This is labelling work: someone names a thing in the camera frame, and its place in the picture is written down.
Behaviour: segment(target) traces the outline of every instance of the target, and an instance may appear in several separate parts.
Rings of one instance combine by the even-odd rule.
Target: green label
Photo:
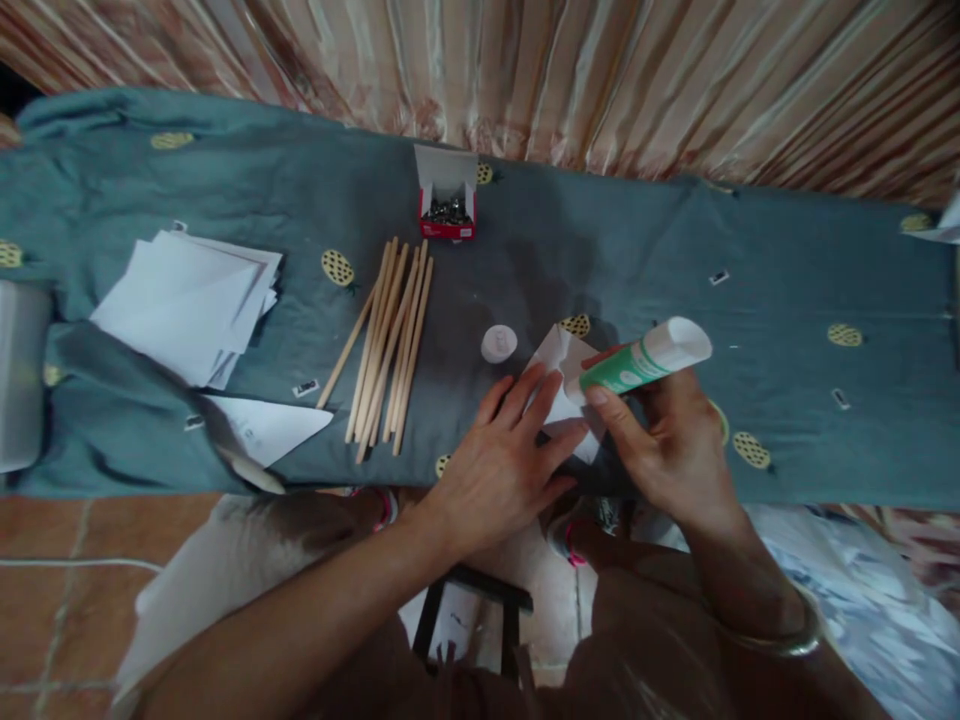
[[[669,374],[669,370],[653,361],[643,340],[638,340],[584,372],[580,376],[580,387],[603,385],[619,395]]]

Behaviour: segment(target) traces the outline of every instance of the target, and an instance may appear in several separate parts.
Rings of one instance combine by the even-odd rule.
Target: fingernail
[[[587,402],[591,405],[604,405],[607,402],[607,393],[599,385],[587,388]]]

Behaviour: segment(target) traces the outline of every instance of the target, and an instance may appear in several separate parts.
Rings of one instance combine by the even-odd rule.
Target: small red box
[[[458,150],[442,150],[414,145],[417,157],[417,175],[420,179],[420,231],[433,240],[444,238],[459,242],[473,240],[477,235],[477,156]],[[464,209],[470,222],[463,225],[424,220],[434,198],[449,200],[462,193]]]

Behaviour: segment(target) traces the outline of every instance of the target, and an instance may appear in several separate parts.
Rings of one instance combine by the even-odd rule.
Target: bundle of wooden sticks
[[[377,283],[370,291],[330,380],[317,402],[317,407],[322,408],[330,399],[330,393],[333,392],[333,386],[343,370],[350,350],[369,318],[345,438],[347,443],[360,444],[357,464],[363,462],[367,448],[377,444],[381,421],[383,442],[389,442],[390,436],[394,436],[394,455],[400,454],[403,444],[413,371],[417,366],[423,317],[430,295],[430,281],[433,279],[433,258],[427,257],[427,241],[424,240],[423,245],[413,251],[413,261],[408,272],[407,257],[410,246],[405,243],[398,256],[398,245],[397,238],[394,238],[383,249]],[[383,401],[391,365],[393,383],[390,387],[386,417],[383,418]]]

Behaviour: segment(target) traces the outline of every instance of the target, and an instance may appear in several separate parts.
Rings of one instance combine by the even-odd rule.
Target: white cap
[[[713,345],[692,320],[672,317],[643,336],[643,347],[657,365],[676,372],[696,365],[713,354]]]
[[[480,354],[488,363],[496,365],[513,355],[516,349],[517,334],[506,325],[494,325],[483,336]]]

